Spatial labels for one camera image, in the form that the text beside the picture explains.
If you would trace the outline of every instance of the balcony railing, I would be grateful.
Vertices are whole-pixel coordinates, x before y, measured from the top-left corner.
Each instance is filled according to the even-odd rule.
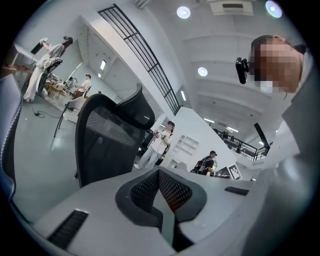
[[[264,147],[257,149],[256,147],[251,146],[243,142],[242,140],[235,138],[234,136],[222,133],[217,129],[213,130],[220,136],[220,138],[223,140],[223,142],[228,146],[230,150],[245,156],[251,161],[263,159],[268,154],[268,150]]]
[[[159,88],[173,114],[176,115],[181,107],[177,97],[157,57],[136,26],[116,4],[98,13],[117,31],[138,57]]]

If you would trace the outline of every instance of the cable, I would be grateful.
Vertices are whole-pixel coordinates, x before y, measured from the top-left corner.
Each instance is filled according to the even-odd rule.
[[[53,116],[53,115],[50,115],[49,113],[47,113],[45,111],[37,111],[37,112],[35,112],[34,107],[32,106],[31,108],[32,108],[33,114],[38,118],[45,118],[46,115],[48,115],[49,117],[52,117],[52,118],[56,118],[56,119],[61,118],[61,116]]]

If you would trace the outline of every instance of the ear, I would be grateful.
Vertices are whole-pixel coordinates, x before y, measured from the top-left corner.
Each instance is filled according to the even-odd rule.
[[[277,41],[280,41],[282,43],[285,43],[286,42],[286,39],[282,38],[281,36],[278,36],[278,35],[274,35],[273,38]]]

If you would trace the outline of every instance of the round ceiling light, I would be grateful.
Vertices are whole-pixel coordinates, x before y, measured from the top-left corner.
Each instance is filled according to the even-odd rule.
[[[274,1],[266,1],[265,8],[272,17],[280,18],[282,16],[282,10],[280,6]]]
[[[185,6],[180,6],[177,10],[176,10],[176,14],[181,18],[181,19],[188,19],[190,17],[190,10],[189,8],[185,7]]]
[[[205,77],[206,75],[208,75],[208,70],[205,67],[199,67],[198,74],[202,77]]]

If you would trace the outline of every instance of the black camera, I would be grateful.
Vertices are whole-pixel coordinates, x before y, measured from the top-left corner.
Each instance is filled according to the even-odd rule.
[[[248,66],[247,59],[241,58],[241,57],[236,58],[235,69],[238,73],[240,83],[244,85],[247,82],[247,77],[249,73],[249,66]]]

